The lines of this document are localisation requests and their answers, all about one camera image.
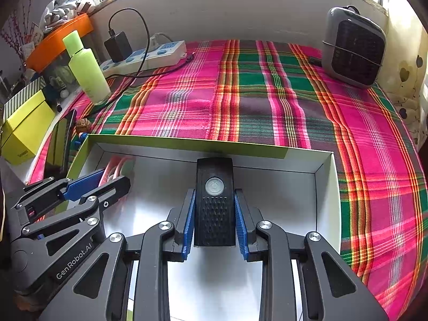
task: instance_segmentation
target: power strip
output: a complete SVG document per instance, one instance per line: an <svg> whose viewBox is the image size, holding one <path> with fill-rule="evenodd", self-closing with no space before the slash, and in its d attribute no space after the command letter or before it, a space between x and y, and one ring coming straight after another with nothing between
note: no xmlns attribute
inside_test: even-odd
<svg viewBox="0 0 428 321"><path fill-rule="evenodd" d="M127 75L138 71L145 51L145 49L136 50L127 59L119 63L113 63L111 59L105 61L100 65L104 77L112 74ZM187 48L184 41L162 44L157 49L147 53L146 61L141 70L176 65L181 59L187 56L186 52Z"/></svg>

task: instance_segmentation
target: plaid tablecloth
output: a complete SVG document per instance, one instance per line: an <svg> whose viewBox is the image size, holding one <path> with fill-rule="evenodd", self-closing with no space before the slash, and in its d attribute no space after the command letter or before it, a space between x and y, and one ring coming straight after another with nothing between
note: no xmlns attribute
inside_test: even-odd
<svg viewBox="0 0 428 321"><path fill-rule="evenodd" d="M93 132L334 151L342 257L395 321L425 278L427 188L412 140L383 91L327 77L309 64L320 51L308 47L228 40L188 49L195 53L189 65L134 81L97 114ZM128 81L111 80L113 95ZM72 108L82 116L93 106L82 94ZM47 145L32 182L43 178Z"/></svg>

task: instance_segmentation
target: green bottle cap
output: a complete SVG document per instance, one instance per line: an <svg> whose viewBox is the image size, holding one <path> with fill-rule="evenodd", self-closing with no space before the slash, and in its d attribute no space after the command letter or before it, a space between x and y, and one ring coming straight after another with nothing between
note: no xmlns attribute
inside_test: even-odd
<svg viewBox="0 0 428 321"><path fill-rule="evenodd" d="M74 30L73 32L65 36L63 38L63 43L66 46L68 55L70 55L70 57L72 57L78 51L83 49L82 40L77 30Z"/></svg>

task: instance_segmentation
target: striped box lid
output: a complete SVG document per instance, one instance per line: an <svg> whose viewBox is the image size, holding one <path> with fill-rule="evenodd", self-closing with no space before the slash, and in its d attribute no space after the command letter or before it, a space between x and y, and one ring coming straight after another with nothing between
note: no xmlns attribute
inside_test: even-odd
<svg viewBox="0 0 428 321"><path fill-rule="evenodd" d="M6 120L29 98L31 98L35 93L42 90L46 86L46 83L43 77L32 81L25 88L22 88L19 93L17 93L13 98L11 98L4 105L4 115L3 122Z"/></svg>

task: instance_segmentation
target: bottle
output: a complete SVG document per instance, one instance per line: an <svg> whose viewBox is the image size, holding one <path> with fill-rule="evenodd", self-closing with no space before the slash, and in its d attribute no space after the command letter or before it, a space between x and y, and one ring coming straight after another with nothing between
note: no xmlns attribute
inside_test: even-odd
<svg viewBox="0 0 428 321"><path fill-rule="evenodd" d="M110 87L95 59L94 53L92 53L92 49L83 47L77 30L65 36L63 43L71 58L68 66L91 102L94 105L106 102L111 95Z"/></svg>

